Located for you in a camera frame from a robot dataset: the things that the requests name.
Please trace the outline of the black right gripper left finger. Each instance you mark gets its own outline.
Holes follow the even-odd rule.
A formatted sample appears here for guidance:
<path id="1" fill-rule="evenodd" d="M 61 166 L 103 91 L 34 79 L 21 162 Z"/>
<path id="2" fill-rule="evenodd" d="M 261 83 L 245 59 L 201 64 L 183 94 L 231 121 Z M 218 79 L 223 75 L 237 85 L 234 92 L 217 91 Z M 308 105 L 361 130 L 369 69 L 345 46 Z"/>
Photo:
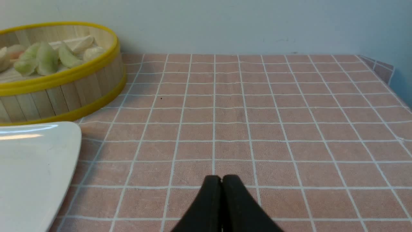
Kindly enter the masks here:
<path id="1" fill-rule="evenodd" d="M 172 232 L 221 232 L 221 196 L 221 178 L 205 176 L 196 198 Z"/>

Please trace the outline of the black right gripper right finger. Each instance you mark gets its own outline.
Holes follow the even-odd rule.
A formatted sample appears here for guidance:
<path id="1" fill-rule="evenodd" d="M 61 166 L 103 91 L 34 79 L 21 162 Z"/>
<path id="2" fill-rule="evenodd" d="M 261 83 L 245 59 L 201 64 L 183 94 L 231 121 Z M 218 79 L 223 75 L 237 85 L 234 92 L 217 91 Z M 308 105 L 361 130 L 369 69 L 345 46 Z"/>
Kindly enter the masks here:
<path id="1" fill-rule="evenodd" d="M 249 193 L 240 177 L 222 179 L 225 207 L 222 213 L 224 232 L 282 232 Z"/>

